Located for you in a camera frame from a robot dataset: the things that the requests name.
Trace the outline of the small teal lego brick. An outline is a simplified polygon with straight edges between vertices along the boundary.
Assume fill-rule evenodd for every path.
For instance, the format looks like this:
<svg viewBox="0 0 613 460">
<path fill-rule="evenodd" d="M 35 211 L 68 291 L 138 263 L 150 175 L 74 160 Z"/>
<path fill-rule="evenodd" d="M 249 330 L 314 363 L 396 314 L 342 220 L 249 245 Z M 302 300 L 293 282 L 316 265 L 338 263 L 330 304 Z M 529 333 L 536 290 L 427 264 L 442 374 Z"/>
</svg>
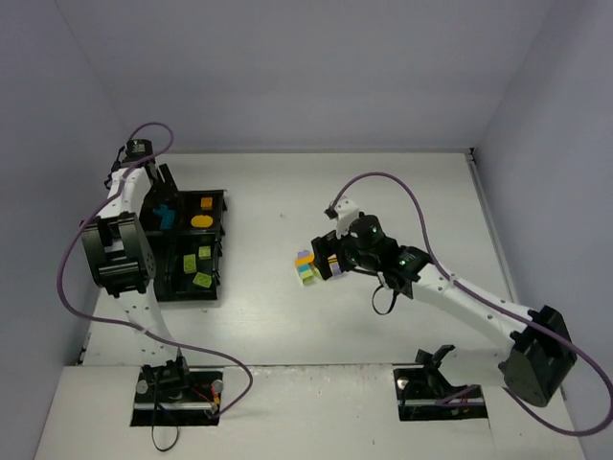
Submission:
<svg viewBox="0 0 613 460">
<path fill-rule="evenodd" d="M 167 209 L 165 207 L 158 207 L 152 210 L 152 213 L 154 215 L 160 216 L 160 217 L 162 217 L 166 212 L 167 212 Z"/>
</svg>

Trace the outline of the long teal lego brick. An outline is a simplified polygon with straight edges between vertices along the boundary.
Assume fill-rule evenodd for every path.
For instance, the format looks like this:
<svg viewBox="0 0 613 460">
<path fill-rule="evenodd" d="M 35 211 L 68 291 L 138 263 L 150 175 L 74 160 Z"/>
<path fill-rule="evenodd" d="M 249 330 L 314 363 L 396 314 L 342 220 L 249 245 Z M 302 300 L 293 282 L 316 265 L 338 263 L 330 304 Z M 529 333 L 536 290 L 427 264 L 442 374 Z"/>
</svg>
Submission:
<svg viewBox="0 0 613 460">
<path fill-rule="evenodd" d="M 165 207 L 167 209 L 167 212 L 162 217 L 157 216 L 160 218 L 159 229 L 161 231 L 169 231 L 174 225 L 176 213 L 166 204 L 161 204 L 159 207 Z"/>
</svg>

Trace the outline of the long orange lego brick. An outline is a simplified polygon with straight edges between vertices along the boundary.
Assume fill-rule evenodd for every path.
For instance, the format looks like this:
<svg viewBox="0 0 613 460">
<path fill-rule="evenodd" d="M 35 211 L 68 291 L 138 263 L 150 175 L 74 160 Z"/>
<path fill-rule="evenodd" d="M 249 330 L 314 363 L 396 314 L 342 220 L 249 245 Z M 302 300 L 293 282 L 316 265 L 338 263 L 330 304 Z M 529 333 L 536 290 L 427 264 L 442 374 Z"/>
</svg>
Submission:
<svg viewBox="0 0 613 460">
<path fill-rule="evenodd" d="M 297 267 L 300 267 L 300 266 L 303 266 L 303 265 L 313 265 L 313 263 L 314 263 L 314 256 L 313 255 L 307 255 L 307 256 L 304 256 L 304 257 L 297 258 L 295 260 L 295 265 Z"/>
</svg>

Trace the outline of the orange square lego brick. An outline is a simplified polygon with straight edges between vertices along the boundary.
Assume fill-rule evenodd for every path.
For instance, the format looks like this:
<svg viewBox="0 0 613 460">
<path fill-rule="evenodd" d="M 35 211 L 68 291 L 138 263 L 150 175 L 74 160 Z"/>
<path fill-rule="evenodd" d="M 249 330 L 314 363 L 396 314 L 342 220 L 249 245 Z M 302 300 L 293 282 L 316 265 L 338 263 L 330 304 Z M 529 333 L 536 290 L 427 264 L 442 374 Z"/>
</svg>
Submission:
<svg viewBox="0 0 613 460">
<path fill-rule="evenodd" d="M 211 228 L 215 220 L 209 215 L 196 215 L 191 219 L 193 228 Z"/>
</svg>

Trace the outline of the green two-stud lego brick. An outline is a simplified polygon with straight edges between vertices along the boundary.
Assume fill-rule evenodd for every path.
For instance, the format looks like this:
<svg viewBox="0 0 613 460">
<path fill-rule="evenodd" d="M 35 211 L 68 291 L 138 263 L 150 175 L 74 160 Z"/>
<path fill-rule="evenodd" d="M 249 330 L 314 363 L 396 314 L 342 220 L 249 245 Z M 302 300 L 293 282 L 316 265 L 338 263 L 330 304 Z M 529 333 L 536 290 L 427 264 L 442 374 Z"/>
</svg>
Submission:
<svg viewBox="0 0 613 460">
<path fill-rule="evenodd" d="M 197 271 L 197 261 L 194 254 L 183 256 L 183 272 L 185 274 L 193 274 Z"/>
</svg>

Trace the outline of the light green small lego brick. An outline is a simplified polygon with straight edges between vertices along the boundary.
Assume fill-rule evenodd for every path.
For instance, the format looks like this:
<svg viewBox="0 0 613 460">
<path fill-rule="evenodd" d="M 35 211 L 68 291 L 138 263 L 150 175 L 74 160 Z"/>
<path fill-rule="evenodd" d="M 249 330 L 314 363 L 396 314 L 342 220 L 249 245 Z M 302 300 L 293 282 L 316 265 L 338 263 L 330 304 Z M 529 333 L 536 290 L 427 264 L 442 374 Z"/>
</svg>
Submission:
<svg viewBox="0 0 613 460">
<path fill-rule="evenodd" d="M 197 257 L 199 260 L 210 260 L 212 258 L 212 247 L 210 245 L 199 246 Z"/>
</svg>

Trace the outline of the pale yellow sloped lego brick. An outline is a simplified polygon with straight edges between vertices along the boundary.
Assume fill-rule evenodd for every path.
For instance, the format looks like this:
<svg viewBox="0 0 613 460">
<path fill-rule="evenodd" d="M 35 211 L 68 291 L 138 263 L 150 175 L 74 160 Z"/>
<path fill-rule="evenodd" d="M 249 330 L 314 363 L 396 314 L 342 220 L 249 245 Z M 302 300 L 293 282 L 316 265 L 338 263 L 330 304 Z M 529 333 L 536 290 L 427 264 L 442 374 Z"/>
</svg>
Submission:
<svg viewBox="0 0 613 460">
<path fill-rule="evenodd" d="M 213 278 L 207 273 L 196 272 L 193 277 L 193 284 L 198 288 L 208 289 L 211 287 L 212 283 Z"/>
</svg>

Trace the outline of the purple lego with striped top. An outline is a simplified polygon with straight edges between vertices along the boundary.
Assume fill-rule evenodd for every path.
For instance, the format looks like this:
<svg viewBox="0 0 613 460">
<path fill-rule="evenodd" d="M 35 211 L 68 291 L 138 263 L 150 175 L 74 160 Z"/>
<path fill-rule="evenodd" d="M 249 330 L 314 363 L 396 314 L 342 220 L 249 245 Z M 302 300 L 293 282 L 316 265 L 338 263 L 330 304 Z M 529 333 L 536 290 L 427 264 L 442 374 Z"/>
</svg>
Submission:
<svg viewBox="0 0 613 460">
<path fill-rule="evenodd" d="M 330 257 L 328 259 L 328 263 L 331 274 L 333 276 L 339 276 L 342 274 L 342 269 L 340 267 L 340 264 L 338 263 L 338 259 L 335 256 Z"/>
</svg>

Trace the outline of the pale green brick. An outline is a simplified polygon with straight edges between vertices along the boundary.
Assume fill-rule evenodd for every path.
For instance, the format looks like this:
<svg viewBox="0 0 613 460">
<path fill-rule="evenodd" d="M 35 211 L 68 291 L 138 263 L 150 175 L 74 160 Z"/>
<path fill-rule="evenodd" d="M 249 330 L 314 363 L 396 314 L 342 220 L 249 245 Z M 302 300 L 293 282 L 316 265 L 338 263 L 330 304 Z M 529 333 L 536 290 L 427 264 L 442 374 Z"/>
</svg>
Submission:
<svg viewBox="0 0 613 460">
<path fill-rule="evenodd" d="M 313 284 L 316 281 L 316 276 L 312 270 L 301 271 L 299 276 L 304 286 Z"/>
</svg>

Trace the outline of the orange small lego brick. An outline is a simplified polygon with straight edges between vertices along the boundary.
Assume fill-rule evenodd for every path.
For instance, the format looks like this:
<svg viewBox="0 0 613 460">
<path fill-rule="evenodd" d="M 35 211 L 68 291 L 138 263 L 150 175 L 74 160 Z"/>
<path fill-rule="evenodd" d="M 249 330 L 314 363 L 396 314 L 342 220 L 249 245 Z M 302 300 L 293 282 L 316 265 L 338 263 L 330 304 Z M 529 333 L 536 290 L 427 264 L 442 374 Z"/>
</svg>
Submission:
<svg viewBox="0 0 613 460">
<path fill-rule="evenodd" d="M 211 196 L 203 196 L 200 198 L 200 209 L 202 211 L 211 211 L 214 208 L 214 199 Z"/>
</svg>

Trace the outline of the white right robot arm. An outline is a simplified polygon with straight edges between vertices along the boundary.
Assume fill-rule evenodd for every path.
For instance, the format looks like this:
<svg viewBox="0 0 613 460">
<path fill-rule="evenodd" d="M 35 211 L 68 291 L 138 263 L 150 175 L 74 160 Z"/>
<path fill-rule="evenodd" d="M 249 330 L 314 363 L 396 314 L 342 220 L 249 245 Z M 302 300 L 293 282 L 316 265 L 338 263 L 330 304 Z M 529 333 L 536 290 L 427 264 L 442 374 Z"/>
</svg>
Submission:
<svg viewBox="0 0 613 460">
<path fill-rule="evenodd" d="M 314 262 L 324 279 L 331 277 L 331 256 L 342 271 L 363 269 L 394 296 L 403 295 L 445 312 L 496 345 L 494 352 L 462 356 L 459 348 L 442 346 L 436 354 L 419 351 L 428 366 L 447 373 L 474 368 L 484 380 L 501 382 L 522 402 L 544 407 L 577 361 L 564 346 L 570 335 L 563 316 L 545 306 L 541 310 L 503 300 L 443 276 L 426 252 L 400 245 L 388 237 L 373 215 L 359 214 L 348 235 L 335 232 L 311 242 Z"/>
</svg>

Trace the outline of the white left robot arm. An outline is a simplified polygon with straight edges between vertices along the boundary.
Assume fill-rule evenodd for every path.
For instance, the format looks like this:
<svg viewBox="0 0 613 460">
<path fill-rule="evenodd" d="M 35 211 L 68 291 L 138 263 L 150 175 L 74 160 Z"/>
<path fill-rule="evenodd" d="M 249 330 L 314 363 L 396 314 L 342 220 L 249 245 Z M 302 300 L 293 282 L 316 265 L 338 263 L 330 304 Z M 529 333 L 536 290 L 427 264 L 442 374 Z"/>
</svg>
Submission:
<svg viewBox="0 0 613 460">
<path fill-rule="evenodd" d="M 113 175 L 110 203 L 85 226 L 100 287 L 84 361 L 90 366 L 327 364 L 342 295 L 304 286 L 293 257 L 319 230 L 328 199 L 311 154 L 178 156 Z"/>
</svg>

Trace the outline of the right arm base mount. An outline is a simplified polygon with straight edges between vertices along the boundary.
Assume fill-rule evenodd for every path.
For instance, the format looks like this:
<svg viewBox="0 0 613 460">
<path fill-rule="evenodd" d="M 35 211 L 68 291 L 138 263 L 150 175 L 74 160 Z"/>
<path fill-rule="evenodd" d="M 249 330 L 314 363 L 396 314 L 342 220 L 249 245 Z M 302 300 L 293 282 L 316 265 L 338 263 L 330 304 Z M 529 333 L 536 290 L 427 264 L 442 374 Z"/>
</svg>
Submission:
<svg viewBox="0 0 613 460">
<path fill-rule="evenodd" d="M 479 386 L 454 386 L 440 372 L 443 360 L 454 350 L 453 345 L 443 345 L 434 354 L 419 349 L 414 364 L 393 370 L 397 414 L 401 422 L 458 422 L 488 418 Z"/>
</svg>

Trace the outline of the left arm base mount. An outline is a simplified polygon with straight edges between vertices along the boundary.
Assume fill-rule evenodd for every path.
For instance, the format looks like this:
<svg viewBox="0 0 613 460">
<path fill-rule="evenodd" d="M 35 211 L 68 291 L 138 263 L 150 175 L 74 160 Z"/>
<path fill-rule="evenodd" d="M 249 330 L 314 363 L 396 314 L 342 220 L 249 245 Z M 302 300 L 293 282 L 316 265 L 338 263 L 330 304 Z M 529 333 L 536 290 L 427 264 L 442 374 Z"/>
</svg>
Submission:
<svg viewBox="0 0 613 460">
<path fill-rule="evenodd" d="M 151 427 L 217 426 L 224 386 L 220 369 L 191 368 L 187 379 L 170 384 L 160 378 L 155 391 L 154 376 L 139 372 L 130 425 Z"/>
</svg>

